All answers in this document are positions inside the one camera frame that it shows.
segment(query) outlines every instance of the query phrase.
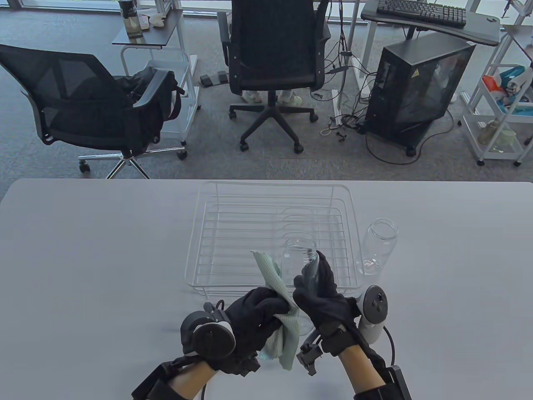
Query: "hand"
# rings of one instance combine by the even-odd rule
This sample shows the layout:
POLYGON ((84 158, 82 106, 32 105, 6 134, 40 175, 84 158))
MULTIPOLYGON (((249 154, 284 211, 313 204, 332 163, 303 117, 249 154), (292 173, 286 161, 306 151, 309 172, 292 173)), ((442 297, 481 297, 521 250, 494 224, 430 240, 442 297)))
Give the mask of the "hand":
POLYGON ((357 329, 354 319, 360 316, 361 312, 357 308, 355 299, 347 299, 342 294, 337 293, 333 271, 326 257, 319 251, 318 257, 317 294, 313 295, 304 285, 304 282, 308 281, 308 277, 305 275, 309 272, 306 266, 302 269, 302 275, 297 275, 294 278, 294 286, 296 288, 293 293, 294 301, 302 311, 309 315, 317 329, 321 325, 330 322, 337 322, 339 325, 344 325, 354 339, 355 344, 363 349, 376 369, 385 369, 383 359, 370 348, 365 338, 357 329))
POLYGON ((208 361, 214 370, 239 374, 240 362, 261 350, 267 339, 281 327, 274 314, 289 312, 289 304, 274 290, 258 287, 235 300, 226 310, 235 335, 235 349, 226 358, 208 361))

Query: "black keyboard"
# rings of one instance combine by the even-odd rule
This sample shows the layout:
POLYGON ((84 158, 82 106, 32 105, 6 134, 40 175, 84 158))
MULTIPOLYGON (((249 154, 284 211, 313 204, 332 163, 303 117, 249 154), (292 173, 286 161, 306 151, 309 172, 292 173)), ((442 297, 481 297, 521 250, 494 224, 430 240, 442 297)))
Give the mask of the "black keyboard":
POLYGON ((466 9, 442 4, 413 0, 379 0, 377 12, 456 28, 466 25, 466 9))

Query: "green cloth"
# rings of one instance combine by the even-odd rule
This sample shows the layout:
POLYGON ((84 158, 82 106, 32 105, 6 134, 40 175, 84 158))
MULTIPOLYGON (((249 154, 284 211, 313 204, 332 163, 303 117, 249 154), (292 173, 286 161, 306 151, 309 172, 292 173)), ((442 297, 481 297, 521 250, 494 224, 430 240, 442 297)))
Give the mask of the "green cloth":
POLYGON ((283 323, 283 326, 268 338, 259 356, 266 359, 278 358, 283 369, 290 371, 293 367, 294 357, 300 341, 300 328, 298 327, 298 313, 300 310, 289 294, 287 286, 281 280, 278 265, 265 253, 253 251, 252 254, 261 274, 265 278, 266 287, 279 293, 280 296, 287 300, 290 306, 288 314, 275 315, 283 323))

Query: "human arm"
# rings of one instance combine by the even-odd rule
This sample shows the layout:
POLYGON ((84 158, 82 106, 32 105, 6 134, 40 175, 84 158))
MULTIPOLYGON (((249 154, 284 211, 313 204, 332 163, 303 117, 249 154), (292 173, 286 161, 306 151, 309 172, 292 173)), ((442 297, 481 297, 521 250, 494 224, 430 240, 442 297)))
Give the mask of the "human arm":
POLYGON ((216 371, 209 364, 200 361, 185 367, 168 385, 184 399, 192 400, 215 374, 216 371))
POLYGON ((221 370, 240 374, 240 363, 256 355, 268 337, 281 326, 275 314, 286 314, 289 305, 275 291, 259 287, 235 300, 225 314, 235 336, 233 352, 222 359, 204 359, 188 365, 168 385, 184 399, 193 399, 202 387, 221 370))
POLYGON ((390 382, 385 361, 368 345, 354 318, 361 315, 355 299, 337 293, 334 275, 320 252, 318 278, 310 279, 309 268, 294 278, 293 298, 320 331, 324 352, 339 356, 356 393, 390 382), (305 282, 317 282, 309 290, 305 282))
POLYGON ((355 393, 361 393, 385 385, 385 381, 377 373, 361 349, 361 346, 355 345, 348 347, 338 357, 350 379, 355 393))

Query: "pc case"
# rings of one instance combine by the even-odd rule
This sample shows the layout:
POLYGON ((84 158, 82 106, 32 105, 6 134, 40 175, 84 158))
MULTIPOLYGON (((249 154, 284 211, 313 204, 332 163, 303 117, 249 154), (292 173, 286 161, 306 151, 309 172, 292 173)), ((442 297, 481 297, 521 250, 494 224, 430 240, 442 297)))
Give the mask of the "pc case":
POLYGON ((442 117, 475 45, 431 33, 383 48, 370 94, 364 131, 406 147, 416 146, 442 117))

